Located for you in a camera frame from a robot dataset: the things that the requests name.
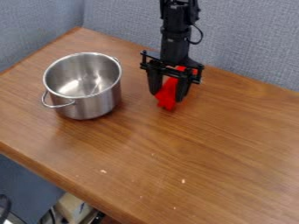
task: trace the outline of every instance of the pot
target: pot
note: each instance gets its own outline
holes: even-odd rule
[[[72,54],[44,72],[41,103],[76,120],[100,117],[120,103],[120,77],[116,58],[94,52]],[[52,105],[45,102],[48,94]]]

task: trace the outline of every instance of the wooden table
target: wooden table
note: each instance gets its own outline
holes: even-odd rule
[[[76,28],[0,76],[0,150],[122,223],[299,222],[299,94],[217,68],[173,112],[156,107],[142,46]],[[40,102],[60,57],[121,61],[122,103],[92,121]]]

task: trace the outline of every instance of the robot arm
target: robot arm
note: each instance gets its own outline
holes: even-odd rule
[[[161,10],[161,51],[142,51],[141,69],[146,71],[148,86],[152,95],[154,95],[161,86],[164,75],[178,79],[176,86],[174,100],[180,102],[188,94],[192,83],[200,84],[203,64],[189,58],[189,45],[197,45],[201,42],[192,42],[192,26],[198,18],[197,0],[160,0]],[[185,67],[184,71],[177,71],[176,66]]]

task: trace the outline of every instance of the pot rim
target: pot rim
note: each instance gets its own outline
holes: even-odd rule
[[[96,93],[96,94],[90,94],[90,95],[85,95],[85,96],[76,96],[76,97],[73,97],[73,96],[66,96],[66,95],[64,95],[64,94],[58,94],[58,93],[56,93],[54,91],[52,91],[50,88],[49,88],[48,85],[46,85],[45,77],[48,76],[48,72],[49,72],[49,70],[54,67],[54,65],[56,65],[58,62],[61,62],[62,60],[65,60],[65,59],[68,59],[68,58],[70,58],[70,57],[73,57],[73,56],[78,56],[78,55],[82,55],[82,54],[92,54],[92,55],[96,55],[96,56],[104,56],[105,58],[108,58],[108,59],[110,59],[110,60],[113,60],[113,61],[116,62],[116,66],[117,66],[117,68],[118,68],[118,76],[117,76],[117,78],[116,78],[116,81],[113,82],[113,84],[110,85],[110,87],[105,88],[102,91],[100,91],[100,92]],[[108,90],[110,90],[110,89],[113,88],[113,86],[118,83],[121,76],[122,76],[122,70],[121,70],[121,66],[120,66],[118,61],[117,61],[116,58],[113,58],[113,57],[110,57],[110,56],[106,56],[105,54],[98,53],[98,52],[77,52],[77,53],[73,53],[73,54],[69,54],[69,55],[64,56],[62,58],[54,60],[54,61],[50,63],[49,67],[46,68],[46,70],[44,71],[44,74],[42,74],[42,85],[45,86],[46,90],[48,90],[53,95],[57,95],[57,96],[61,97],[61,98],[65,98],[65,99],[86,99],[86,98],[90,98],[90,97],[93,97],[93,96],[96,96],[96,95],[101,95],[101,94],[104,94]]]

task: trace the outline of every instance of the stainless steel pot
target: stainless steel pot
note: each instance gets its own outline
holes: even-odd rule
[[[94,52],[72,54],[54,61],[44,73],[41,103],[76,120],[102,116],[120,102],[120,77],[116,58]],[[53,105],[45,102],[46,94]]]

